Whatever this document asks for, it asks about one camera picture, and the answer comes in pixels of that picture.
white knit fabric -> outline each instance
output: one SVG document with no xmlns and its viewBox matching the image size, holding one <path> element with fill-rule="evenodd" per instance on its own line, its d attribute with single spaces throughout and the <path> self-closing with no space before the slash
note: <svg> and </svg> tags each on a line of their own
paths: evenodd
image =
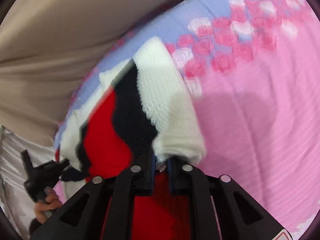
<svg viewBox="0 0 320 240">
<path fill-rule="evenodd" d="M 205 155 L 204 140 L 191 97 L 166 47 L 153 37 L 133 60 L 142 109 L 158 130 L 152 144 L 157 160 L 179 155 L 199 162 Z"/>
<path fill-rule="evenodd" d="M 179 155 L 199 162 L 205 155 L 204 140 L 188 90 L 167 49 L 159 38 L 154 37 L 139 49 L 133 60 L 138 69 L 137 87 L 142 109 L 158 131 L 153 141 L 158 161 Z M 98 88 L 67 120 L 61 136 L 60 155 L 68 158 L 78 170 L 81 167 L 76 147 L 80 141 L 80 127 L 128 62 L 129 59 L 124 60 L 113 69 L 100 73 Z"/>
</svg>

rose pattern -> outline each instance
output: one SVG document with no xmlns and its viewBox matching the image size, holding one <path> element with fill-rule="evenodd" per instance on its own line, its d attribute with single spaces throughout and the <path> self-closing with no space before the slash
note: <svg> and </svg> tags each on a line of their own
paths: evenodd
<svg viewBox="0 0 320 240">
<path fill-rule="evenodd" d="M 188 78 L 201 77 L 205 74 L 206 60 L 201 59 L 191 59 L 184 67 L 184 73 Z"/>
<path fill-rule="evenodd" d="M 210 51 L 214 49 L 214 44 L 211 39 L 202 39 L 193 43 L 192 51 L 201 55 L 209 55 Z"/>
<path fill-rule="evenodd" d="M 231 13 L 231 20 L 244 23 L 247 20 L 247 16 L 243 11 L 241 12 L 233 11 Z"/>
<path fill-rule="evenodd" d="M 300 9 L 300 4 L 298 2 L 296 2 L 295 0 L 285 0 L 285 2 L 287 3 L 287 6 L 297 10 Z"/>
<path fill-rule="evenodd" d="M 232 54 L 218 53 L 210 60 L 213 70 L 224 73 L 237 65 Z"/>
<path fill-rule="evenodd" d="M 289 20 L 282 21 L 281 28 L 288 38 L 294 39 L 298 35 L 298 28 Z"/>
<path fill-rule="evenodd" d="M 252 46 L 250 43 L 234 43 L 232 53 L 235 57 L 241 57 L 246 61 L 253 60 Z"/>
<path fill-rule="evenodd" d="M 191 34 L 183 34 L 180 35 L 177 41 L 178 47 L 188 47 L 189 45 L 193 44 L 195 39 Z"/>
<path fill-rule="evenodd" d="M 237 34 L 242 35 L 251 35 L 254 32 L 254 28 L 249 21 L 244 23 L 233 21 L 231 23 L 231 29 Z"/>
<path fill-rule="evenodd" d="M 166 43 L 165 47 L 170 55 L 172 55 L 172 53 L 176 50 L 176 46 L 173 43 Z"/>
<path fill-rule="evenodd" d="M 259 3 L 259 6 L 266 13 L 273 14 L 273 15 L 276 14 L 277 9 L 274 6 L 273 2 L 271 1 L 263 1 Z"/>
<path fill-rule="evenodd" d="M 198 37 L 203 37 L 206 35 L 211 35 L 213 34 L 213 29 L 211 25 L 201 25 L 199 26 L 198 30 L 196 31 L 196 35 Z"/>
<path fill-rule="evenodd" d="M 242 10 L 245 9 L 244 0 L 229 0 L 229 4 L 231 7 L 241 8 Z"/>
<path fill-rule="evenodd" d="M 259 14 L 263 13 L 257 0 L 244 0 L 244 2 L 246 4 L 246 6 L 248 7 L 248 11 L 250 14 L 259 15 Z"/>
<path fill-rule="evenodd" d="M 135 35 L 134 30 L 131 30 L 127 33 L 127 37 L 130 39 Z"/>
<path fill-rule="evenodd" d="M 125 38 L 121 38 L 121 39 L 119 39 L 119 40 L 117 41 L 116 45 L 117 45 L 118 47 L 122 47 L 122 46 L 124 46 L 125 43 L 126 43 Z"/>
<path fill-rule="evenodd" d="M 255 33 L 253 44 L 269 50 L 274 50 L 276 48 L 275 38 L 272 37 L 271 33 L 268 31 Z"/>
<path fill-rule="evenodd" d="M 202 87 L 201 83 L 199 81 L 199 78 L 194 77 L 194 78 L 183 78 L 184 83 L 186 84 L 186 87 L 188 88 L 190 94 L 196 98 L 202 95 Z"/>
<path fill-rule="evenodd" d="M 183 69 L 184 65 L 193 58 L 190 48 L 177 49 L 172 53 L 172 59 L 179 69 Z"/>
<path fill-rule="evenodd" d="M 232 46 L 232 44 L 238 40 L 238 37 L 232 31 L 220 31 L 215 35 L 214 40 L 217 43 Z"/>
<path fill-rule="evenodd" d="M 212 24 L 216 28 L 228 29 L 230 27 L 231 21 L 228 17 L 220 17 L 213 19 Z"/>
<path fill-rule="evenodd" d="M 267 17 L 257 16 L 253 18 L 252 25 L 255 28 L 266 28 L 269 29 L 272 27 L 272 20 Z"/>
<path fill-rule="evenodd" d="M 188 24 L 188 30 L 197 33 L 200 26 L 211 26 L 211 22 L 208 18 L 193 19 Z"/>
<path fill-rule="evenodd" d="M 310 20 L 313 13 L 305 0 L 228 2 L 230 17 L 195 18 L 188 24 L 191 34 L 180 35 L 176 44 L 165 44 L 186 83 L 199 81 L 206 74 L 207 61 L 214 71 L 227 73 L 238 61 L 253 61 L 256 50 L 275 50 L 276 38 L 271 31 L 277 29 L 290 39 L 296 38 L 297 20 Z M 232 52 L 215 51 L 215 44 L 228 46 L 224 49 Z"/>
</svg>

pink rose print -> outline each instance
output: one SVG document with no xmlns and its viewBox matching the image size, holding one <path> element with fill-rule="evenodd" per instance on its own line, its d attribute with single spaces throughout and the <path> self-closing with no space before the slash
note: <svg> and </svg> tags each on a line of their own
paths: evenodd
<svg viewBox="0 0 320 240">
<path fill-rule="evenodd" d="M 248 6 L 248 7 L 258 5 L 258 1 L 257 1 L 257 0 L 244 0 L 244 3 L 245 3 L 246 6 Z"/>
<path fill-rule="evenodd" d="M 205 74 L 206 60 L 193 58 L 184 67 L 184 73 L 188 78 L 201 77 Z"/>
<path fill-rule="evenodd" d="M 252 25 L 256 28 L 271 28 L 272 22 L 270 18 L 257 16 L 253 18 Z"/>
<path fill-rule="evenodd" d="M 176 46 L 173 43 L 166 43 L 164 44 L 167 51 L 169 51 L 170 55 L 176 50 Z"/>
<path fill-rule="evenodd" d="M 263 13 L 263 11 L 259 5 L 248 7 L 248 11 L 252 15 L 260 15 Z"/>
<path fill-rule="evenodd" d="M 209 55 L 210 50 L 214 49 L 214 44 L 211 39 L 202 39 L 193 43 L 192 51 L 201 55 Z"/>
<path fill-rule="evenodd" d="M 213 29 L 211 25 L 201 25 L 198 27 L 198 30 L 196 31 L 196 35 L 198 37 L 203 37 L 211 34 L 213 34 Z"/>
<path fill-rule="evenodd" d="M 230 27 L 231 21 L 228 17 L 220 17 L 213 19 L 212 24 L 216 28 L 228 29 Z"/>
<path fill-rule="evenodd" d="M 253 44 L 269 50 L 274 50 L 276 48 L 276 41 L 270 32 L 255 33 L 253 37 Z"/>
<path fill-rule="evenodd" d="M 235 57 L 241 57 L 246 61 L 253 60 L 253 52 L 250 43 L 234 43 L 232 53 Z"/>
<path fill-rule="evenodd" d="M 234 12 L 243 12 L 245 9 L 245 7 L 243 5 L 237 5 L 237 4 L 230 5 L 230 8 Z"/>
<path fill-rule="evenodd" d="M 110 50 L 110 51 L 116 50 L 116 44 L 113 44 L 109 50 Z"/>
<path fill-rule="evenodd" d="M 248 11 L 250 14 L 262 14 L 262 9 L 260 8 L 257 0 L 244 0 L 244 3 L 248 7 Z"/>
<path fill-rule="evenodd" d="M 210 60 L 213 70 L 224 73 L 237 65 L 235 57 L 229 54 L 219 53 Z"/>
<path fill-rule="evenodd" d="M 231 31 L 220 31 L 216 34 L 214 40 L 217 43 L 232 46 L 232 44 L 238 40 L 238 37 Z"/>
<path fill-rule="evenodd" d="M 125 38 L 121 38 L 117 41 L 117 46 L 122 47 L 125 44 Z"/>
<path fill-rule="evenodd" d="M 243 11 L 241 12 L 233 11 L 231 13 L 231 20 L 244 23 L 247 20 L 247 16 Z"/>
<path fill-rule="evenodd" d="M 308 9 L 303 9 L 300 11 L 291 11 L 289 19 L 290 20 L 298 20 L 300 22 L 305 22 L 311 18 L 311 11 Z"/>
<path fill-rule="evenodd" d="M 134 36 L 134 31 L 129 31 L 128 33 L 127 33 L 127 37 L 128 38 L 132 38 Z"/>
<path fill-rule="evenodd" d="M 187 47 L 190 44 L 193 44 L 194 41 L 195 40 L 191 34 L 183 34 L 183 35 L 180 35 L 180 37 L 177 41 L 177 45 L 179 47 Z"/>
</svg>

warning label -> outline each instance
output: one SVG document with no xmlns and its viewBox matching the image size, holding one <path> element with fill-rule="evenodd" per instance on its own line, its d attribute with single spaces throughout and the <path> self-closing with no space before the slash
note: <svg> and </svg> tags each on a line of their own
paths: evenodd
<svg viewBox="0 0 320 240">
<path fill-rule="evenodd" d="M 288 231 L 283 229 L 274 239 L 272 240 L 292 240 Z"/>
</svg>

light blue fabric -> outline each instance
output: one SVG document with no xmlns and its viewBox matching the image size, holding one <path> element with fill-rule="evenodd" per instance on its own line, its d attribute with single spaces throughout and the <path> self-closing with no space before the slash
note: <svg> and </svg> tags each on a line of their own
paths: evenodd
<svg viewBox="0 0 320 240">
<path fill-rule="evenodd" d="M 131 58 L 137 50 L 149 38 L 158 36 L 164 43 L 176 44 L 181 34 L 193 34 L 187 26 L 194 18 L 207 17 L 213 19 L 216 17 L 230 17 L 231 10 L 228 0 L 185 0 L 174 8 L 164 12 L 154 20 L 150 21 L 143 27 L 134 30 L 134 36 L 129 38 L 125 35 L 123 39 L 125 44 L 108 53 L 101 62 L 92 71 L 91 76 L 87 78 L 76 93 L 76 98 L 70 107 L 66 120 L 71 112 L 79 109 L 91 96 L 99 85 L 99 73 L 112 69 L 119 62 Z M 54 141 L 54 147 L 59 146 L 61 135 L 65 130 L 66 122 L 62 124 Z"/>
</svg>

